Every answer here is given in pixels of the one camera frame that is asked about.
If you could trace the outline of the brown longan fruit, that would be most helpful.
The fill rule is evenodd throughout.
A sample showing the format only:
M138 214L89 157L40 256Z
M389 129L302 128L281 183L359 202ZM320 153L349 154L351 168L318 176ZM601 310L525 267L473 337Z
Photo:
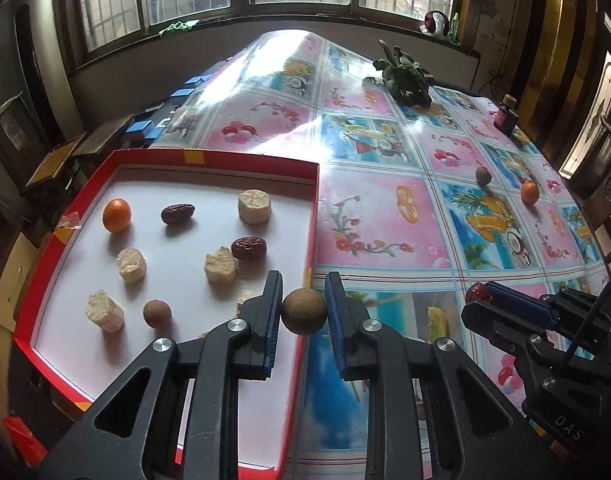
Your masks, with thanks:
M479 166L476 169L476 181L481 186L481 188L485 188L491 183L492 175L487 167Z
M290 332L310 336L325 325L328 309L318 292L309 288L298 288L284 298L280 315L284 326Z
M165 301L153 299L145 304L142 317L151 328L163 328L170 324L172 310Z

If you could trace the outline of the dark red jujube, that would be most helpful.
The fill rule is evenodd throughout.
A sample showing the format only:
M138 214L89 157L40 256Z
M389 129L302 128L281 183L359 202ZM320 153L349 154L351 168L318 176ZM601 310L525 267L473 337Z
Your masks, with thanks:
M161 220L167 226L176 226L190 220L193 215L193 204L173 204L161 211Z
M487 285L482 282L476 282L468 288L466 292L466 302L467 304L470 304L470 302L473 301L481 301L485 302L486 304L491 304L492 295L491 292L489 292Z
M242 261L262 259L267 254L266 241L261 236L243 236L236 238L230 245L232 255Z

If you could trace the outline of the beige hexagonal cake piece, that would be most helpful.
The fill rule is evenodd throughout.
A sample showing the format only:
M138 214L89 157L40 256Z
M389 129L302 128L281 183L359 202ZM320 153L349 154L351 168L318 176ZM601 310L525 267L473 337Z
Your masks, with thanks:
M244 304L252 299L258 297L258 293L255 292L254 290L250 290L250 289L241 289L237 298L237 304L236 304L236 316L237 318L240 317L241 312L242 312L242 308L244 306Z

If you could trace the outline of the beige cake chunk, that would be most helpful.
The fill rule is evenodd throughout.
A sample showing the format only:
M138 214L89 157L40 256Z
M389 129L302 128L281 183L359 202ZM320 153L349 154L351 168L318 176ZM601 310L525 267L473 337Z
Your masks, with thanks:
M126 284L134 284L145 278L147 261L142 253L134 248L127 247L116 257L118 272Z
M237 275L235 257L225 246L206 255L203 269L210 283L232 283Z
M248 224L255 226L270 220L272 202L265 191L255 188L243 191L238 195L237 205L240 219Z
M102 289L88 296L85 314L106 333L119 332L124 325L123 309Z

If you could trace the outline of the large orange tangerine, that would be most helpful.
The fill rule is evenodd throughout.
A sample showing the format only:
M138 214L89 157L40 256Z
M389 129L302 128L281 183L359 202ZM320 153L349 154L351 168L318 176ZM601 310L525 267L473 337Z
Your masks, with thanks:
M540 199L540 188L533 181L525 181L520 187L520 197L523 203L533 206Z

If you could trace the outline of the small orange tangerine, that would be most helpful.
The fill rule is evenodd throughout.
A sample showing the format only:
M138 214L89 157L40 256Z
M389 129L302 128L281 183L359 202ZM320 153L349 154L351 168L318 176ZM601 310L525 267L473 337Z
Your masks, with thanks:
M132 220L132 209L130 204L123 198L114 198L104 206L102 212L102 224L110 233L121 233L125 231Z

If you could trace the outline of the colourful fruit print tablecloth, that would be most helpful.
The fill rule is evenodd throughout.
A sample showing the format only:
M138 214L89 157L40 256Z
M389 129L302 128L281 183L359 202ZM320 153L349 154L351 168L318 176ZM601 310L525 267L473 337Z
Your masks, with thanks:
M462 324L467 289L598 294L608 280L598 244L529 138L493 126L490 100L435 87L429 108L408 107L367 76L380 78L371 58L311 32L268 32L201 75L158 145L318 162L313 285L336 271L400 333L454 339L520 405L513 358ZM492 175L485 188L479 166ZM525 181L540 188L533 206Z

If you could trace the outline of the carved wooden chair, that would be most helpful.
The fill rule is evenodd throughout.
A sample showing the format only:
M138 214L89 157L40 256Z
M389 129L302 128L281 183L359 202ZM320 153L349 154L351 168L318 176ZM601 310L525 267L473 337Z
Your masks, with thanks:
M598 135L571 177L569 188L608 266L611 249L602 248L596 237L597 230L611 216L611 125L605 115L599 116Z

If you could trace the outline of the red cardboard box tray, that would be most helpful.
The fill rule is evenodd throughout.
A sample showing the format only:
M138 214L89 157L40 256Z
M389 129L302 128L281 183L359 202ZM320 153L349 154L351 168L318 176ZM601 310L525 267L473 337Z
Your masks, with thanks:
M270 220L242 221L238 195L270 195ZM14 339L48 382L81 412L38 468L42 479L278 479L286 468L304 340L279 320L267 379L239 379L230 364L241 289L262 295L282 275L282 298L312 275L319 166L250 153L152 148L113 152L75 197L28 285ZM130 204L121 233L102 224L114 198ZM161 211L193 204L167 226ZM232 283L210 283L204 260L243 236L267 254L235 258ZM123 282L127 247L147 261L145 278ZM106 333L85 314L102 289L123 309ZM145 304L165 301L170 324L151 328Z

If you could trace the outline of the dark red jar with lid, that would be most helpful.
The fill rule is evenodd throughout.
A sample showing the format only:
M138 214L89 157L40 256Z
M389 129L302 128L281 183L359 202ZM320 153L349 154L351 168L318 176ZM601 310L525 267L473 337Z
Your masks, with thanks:
M496 110L493 118L494 127L510 136L518 122L518 113L516 110L517 100L510 94L505 94L501 105Z

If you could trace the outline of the dark green leafy vegetable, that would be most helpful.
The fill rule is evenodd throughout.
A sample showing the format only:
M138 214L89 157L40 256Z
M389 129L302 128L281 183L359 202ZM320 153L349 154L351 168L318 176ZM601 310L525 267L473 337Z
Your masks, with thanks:
M435 76L399 46L391 49L386 41L379 39L378 42L385 56L375 60L373 67L381 77L367 76L363 81L382 84L398 104L429 108L432 104L429 89L435 84Z

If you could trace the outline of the red plastic bag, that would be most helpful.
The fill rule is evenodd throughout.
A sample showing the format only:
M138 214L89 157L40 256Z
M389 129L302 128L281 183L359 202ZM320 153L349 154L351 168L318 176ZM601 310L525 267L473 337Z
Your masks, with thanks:
M2 420L2 424L9 434L12 445L20 453L25 463L33 468L40 466L48 451L28 429L24 421L18 416L8 416Z

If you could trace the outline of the wooden stool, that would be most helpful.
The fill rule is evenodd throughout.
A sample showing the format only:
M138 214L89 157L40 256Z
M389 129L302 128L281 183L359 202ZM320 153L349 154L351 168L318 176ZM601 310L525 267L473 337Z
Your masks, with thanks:
M108 120L86 136L73 153L85 177L92 177L106 158L121 148L121 138L133 118L133 114L128 114Z

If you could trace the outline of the green bottle on sill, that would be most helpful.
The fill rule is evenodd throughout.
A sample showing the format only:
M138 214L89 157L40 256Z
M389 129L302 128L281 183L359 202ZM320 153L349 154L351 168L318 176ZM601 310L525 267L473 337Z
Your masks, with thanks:
M459 44L458 41L459 14L455 12L450 21L449 40L451 44Z

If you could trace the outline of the silver standing air conditioner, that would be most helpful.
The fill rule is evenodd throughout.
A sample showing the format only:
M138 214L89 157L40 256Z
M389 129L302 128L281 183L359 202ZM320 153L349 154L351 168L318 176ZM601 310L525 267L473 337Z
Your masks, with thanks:
M14 39L32 110L52 145L86 132L59 44L54 0L19 0Z

